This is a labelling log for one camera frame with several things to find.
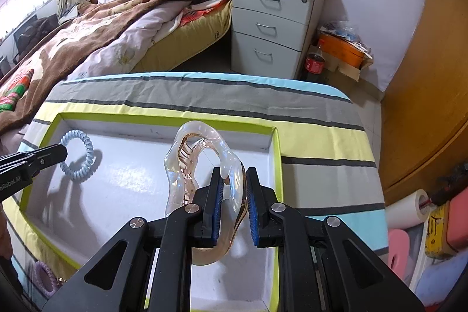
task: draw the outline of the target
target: yellow container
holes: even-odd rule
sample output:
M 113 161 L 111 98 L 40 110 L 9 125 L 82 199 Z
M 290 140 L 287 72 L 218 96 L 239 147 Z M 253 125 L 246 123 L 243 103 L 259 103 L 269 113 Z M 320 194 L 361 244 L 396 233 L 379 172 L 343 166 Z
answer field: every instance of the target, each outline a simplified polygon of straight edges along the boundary
M 447 243 L 449 203 L 450 201 L 439 206 L 429 216 L 426 255 L 430 258 L 446 259 L 457 254 L 457 251 Z

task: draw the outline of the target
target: window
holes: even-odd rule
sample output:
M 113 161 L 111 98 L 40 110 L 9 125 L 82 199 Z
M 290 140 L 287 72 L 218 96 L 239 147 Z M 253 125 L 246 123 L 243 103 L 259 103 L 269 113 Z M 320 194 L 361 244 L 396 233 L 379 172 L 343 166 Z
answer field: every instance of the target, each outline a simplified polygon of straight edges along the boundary
M 7 0 L 0 6 L 0 40 L 50 0 Z

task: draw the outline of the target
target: blue gripper pad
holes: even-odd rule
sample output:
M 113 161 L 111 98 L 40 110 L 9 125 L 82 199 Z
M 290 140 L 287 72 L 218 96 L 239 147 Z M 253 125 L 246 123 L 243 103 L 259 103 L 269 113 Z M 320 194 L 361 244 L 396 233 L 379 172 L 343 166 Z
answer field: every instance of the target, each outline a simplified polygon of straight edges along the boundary
M 211 238 L 216 243 L 219 238 L 219 227 L 221 224 L 221 204 L 223 202 L 224 193 L 224 182 L 221 176 L 219 177 L 218 186 L 216 188 L 216 204 L 214 205 L 213 213 L 213 229 L 211 232 Z
M 247 182 L 247 204 L 249 206 L 250 235 L 252 236 L 254 245 L 258 246 L 260 241 L 258 233 L 258 213 L 252 193 L 252 185 L 249 181 Z

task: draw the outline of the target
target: drawer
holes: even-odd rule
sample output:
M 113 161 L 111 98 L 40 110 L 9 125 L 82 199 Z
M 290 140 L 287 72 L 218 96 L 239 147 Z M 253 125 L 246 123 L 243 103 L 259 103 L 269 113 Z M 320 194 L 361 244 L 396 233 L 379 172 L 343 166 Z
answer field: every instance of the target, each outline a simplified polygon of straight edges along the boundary
M 300 52 L 243 33 L 232 33 L 232 70 L 247 75 L 293 79 Z
M 256 36 L 296 51 L 302 50 L 307 32 L 307 26 L 301 23 L 237 7 L 232 10 L 232 28 L 234 32 Z
M 308 25 L 314 0 L 233 0 L 233 6 Z

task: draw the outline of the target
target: white nightstand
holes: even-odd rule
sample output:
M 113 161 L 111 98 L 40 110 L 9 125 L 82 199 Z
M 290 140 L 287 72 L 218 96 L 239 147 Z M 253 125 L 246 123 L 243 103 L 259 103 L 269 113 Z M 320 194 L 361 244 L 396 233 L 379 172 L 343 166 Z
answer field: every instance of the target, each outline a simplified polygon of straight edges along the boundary
M 233 0 L 232 70 L 296 78 L 324 0 Z

